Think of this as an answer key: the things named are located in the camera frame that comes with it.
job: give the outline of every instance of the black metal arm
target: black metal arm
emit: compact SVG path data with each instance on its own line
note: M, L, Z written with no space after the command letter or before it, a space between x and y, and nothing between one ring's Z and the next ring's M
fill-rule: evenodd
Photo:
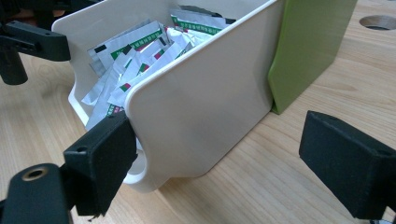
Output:
M340 119L309 111L300 156L353 217L379 220L387 206L396 211L394 149Z
M10 181L0 202L0 223L70 223L104 215L137 158L134 130L125 112L103 119L64 152L64 165L29 167Z
M55 62L69 61L70 52L66 36L50 31L54 22L52 10L75 12L88 7L96 0L0 0L0 75L8 85L20 85L27 81L18 52ZM9 19L20 8L32 9L37 26Z

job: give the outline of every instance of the black clamp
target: black clamp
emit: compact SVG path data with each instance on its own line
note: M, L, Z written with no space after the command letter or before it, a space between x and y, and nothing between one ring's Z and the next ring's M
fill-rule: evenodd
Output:
M18 52L39 58L64 62L70 60L65 35L50 31L54 22L52 10L75 12L91 6L96 0L0 0L0 75L8 85L20 85L27 81ZM20 8L32 9L37 25L34 27L9 19L20 12Z
M387 206L396 211L394 149L340 119L308 111L300 156L353 217L379 220Z
M80 216L104 215L131 168L136 137L122 111L103 119L64 152L64 165L29 167L10 181L0 202L0 223L70 223Z

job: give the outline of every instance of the circular cutout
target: circular cutout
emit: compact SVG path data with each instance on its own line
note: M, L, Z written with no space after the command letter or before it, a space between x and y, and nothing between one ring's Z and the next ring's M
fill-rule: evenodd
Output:
M368 16L360 20L362 26L380 31L396 29L396 18L390 16Z
M49 170L47 167L38 167L38 168L32 169L23 175L22 180L24 180L24 181L36 180L36 179L41 178L44 175L46 175L48 171Z

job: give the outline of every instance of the paper packet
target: paper packet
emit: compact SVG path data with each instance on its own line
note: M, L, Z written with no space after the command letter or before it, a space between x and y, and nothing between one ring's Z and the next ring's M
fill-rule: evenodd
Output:
M119 88L116 88L113 92L111 92L111 99L114 100L111 103L115 105L124 106L126 97L131 91L131 89L137 85L142 80L150 77L152 74L162 69L176 58L180 57L182 54L187 52L189 49L192 49L192 45L190 42L181 43L184 44L180 46L180 43L173 43L172 46L163 54L163 56L155 62L146 72L139 74L132 80L128 81L124 85Z
M117 59L125 46L129 45L139 51L163 33L163 25L153 21L128 34L112 39L94 50L104 68L108 68Z
M127 46L114 63L117 65L120 71L126 70L128 64L131 62L132 58L135 55L136 55L136 51L133 50L130 46ZM110 72L111 69L107 69L107 71L99 78L99 80L87 93L87 95L85 95L84 98L81 100L82 103L92 106L96 105L96 102L99 98L100 93L102 92L102 89L106 84Z
M91 129L106 116L110 116L123 110L123 108L120 106L109 104L107 100L110 97L110 93L116 88L117 83L127 70L127 67L130 66L135 55L136 51L130 47L127 47L123 53L120 54L120 57L118 57L108 69L105 86L103 87L98 97L97 103L93 108L92 114L87 122L87 125L85 126L87 130Z
M134 27L132 27L132 28L126 30L126 31L123 31L123 32L121 32L121 33L119 33L119 34L117 34L117 35L114 35L113 37L109 38L109 39L106 40L105 42L103 42L103 43L101 43L101 44L95 46L95 47L92 48L92 49L89 49L89 50L88 50L88 54L89 54L90 57L92 58L92 62L90 63L90 66L91 66L92 70L96 73L96 75L99 76L99 77L101 77L101 76L106 72L106 70L107 70L107 69L103 66L103 64L102 64L102 62L100 61L99 57L96 55L96 51L99 50L101 46L103 46L105 43L108 43L108 42L110 42L110 41L112 41L112 40L114 40L114 39L116 39L116 38L118 38L118 37L120 37L120 36L126 35L126 34L132 32L133 30L136 30L136 29L138 29L138 28L140 28L140 27L143 27L143 26L145 26L145 25L147 25L147 24L149 24L149 23L151 23L150 20L142 21L142 22L140 22L139 24L137 24L136 26L134 26Z
M175 26L209 35L217 34L234 22L234 20L182 9L170 9L170 14Z

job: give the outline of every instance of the green label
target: green label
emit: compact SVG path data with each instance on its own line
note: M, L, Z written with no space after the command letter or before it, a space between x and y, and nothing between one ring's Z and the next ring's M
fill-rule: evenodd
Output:
M163 33L163 31L160 29L155 33L152 33L151 35L146 35L141 39L136 40L135 42L129 44L133 49L135 50L139 50L141 47L146 46L147 44L151 43L152 41L154 41L155 39L157 39L157 37L159 35L161 35ZM111 57L113 58L113 60L116 60L117 57L119 57L119 55L122 53L123 49L125 47L121 48L121 49L117 49L113 52L110 53Z
M199 32L206 33L209 35L215 35L221 31L221 29L219 29L219 28L210 27L210 26L192 23L192 22L186 22L186 21L179 21L178 24L180 27L182 27L184 29L199 31Z
M122 107L110 104L110 106L108 107L108 110L107 110L106 117L113 115L113 114L117 114L117 113L121 112L122 110L123 110Z

